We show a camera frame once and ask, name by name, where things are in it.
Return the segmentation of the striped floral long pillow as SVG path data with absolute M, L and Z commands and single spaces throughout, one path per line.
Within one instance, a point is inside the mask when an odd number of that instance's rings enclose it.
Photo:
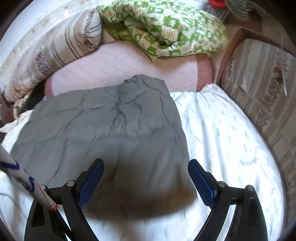
M 90 9 L 53 27 L 30 44 L 9 73 L 4 97 L 14 103 L 68 63 L 95 51 L 101 40 L 101 20 Z

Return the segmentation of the red object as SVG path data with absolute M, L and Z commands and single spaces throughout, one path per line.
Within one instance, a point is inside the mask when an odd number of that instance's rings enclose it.
M 213 8 L 226 8 L 227 7 L 225 0 L 209 0 L 209 3 Z

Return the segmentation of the dark maroon garment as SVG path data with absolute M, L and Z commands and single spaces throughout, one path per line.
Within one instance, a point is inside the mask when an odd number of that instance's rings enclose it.
M 15 120 L 14 118 L 14 104 L 8 102 L 4 94 L 1 93 L 1 119 L 4 124 L 10 123 Z

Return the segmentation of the grey quilted down jacket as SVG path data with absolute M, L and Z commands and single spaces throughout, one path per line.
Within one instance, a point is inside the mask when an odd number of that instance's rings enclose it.
M 176 104 L 163 80 L 146 75 L 39 102 L 11 155 L 50 188 L 102 159 L 103 176 L 84 208 L 91 218 L 158 217 L 197 197 Z

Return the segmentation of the white leaf-print duvet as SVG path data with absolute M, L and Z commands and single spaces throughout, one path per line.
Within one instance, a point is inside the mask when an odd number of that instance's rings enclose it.
M 284 190 L 275 158 L 239 106 L 215 84 L 200 92 L 172 92 L 189 156 L 233 187 L 252 185 L 259 197 L 269 240 L 281 234 Z M 192 240 L 210 209 L 196 198 L 187 209 L 148 221 L 89 219 L 100 240 Z

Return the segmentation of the striped floral sofa cushion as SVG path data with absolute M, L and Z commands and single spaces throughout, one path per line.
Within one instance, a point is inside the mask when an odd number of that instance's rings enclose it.
M 246 39 L 222 75 L 223 90 L 264 137 L 285 185 L 285 222 L 295 216 L 295 56 Z

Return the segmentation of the pink bed blanket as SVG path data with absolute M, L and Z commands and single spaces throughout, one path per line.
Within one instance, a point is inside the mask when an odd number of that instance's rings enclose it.
M 205 54 L 152 61 L 134 44 L 117 41 L 56 71 L 45 82 L 45 95 L 118 85 L 141 74 L 162 79 L 170 91 L 197 92 L 213 81 L 212 64 Z

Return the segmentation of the checkered grey cloth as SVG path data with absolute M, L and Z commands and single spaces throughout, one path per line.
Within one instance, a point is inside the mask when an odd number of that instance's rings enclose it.
M 211 15 L 217 17 L 220 21 L 225 21 L 227 16 L 232 13 L 236 18 L 242 21 L 248 21 L 250 19 L 249 12 L 253 7 L 249 4 L 249 1 L 237 1 L 237 0 L 225 0 L 226 8 L 213 8 L 209 1 L 204 5 L 203 10 Z

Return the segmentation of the green white patterned quilt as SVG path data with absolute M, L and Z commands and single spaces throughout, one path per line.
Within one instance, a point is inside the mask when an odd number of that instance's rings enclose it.
M 195 54 L 212 56 L 228 45 L 217 17 L 182 1 L 114 1 L 97 6 L 107 32 L 130 41 L 151 60 Z

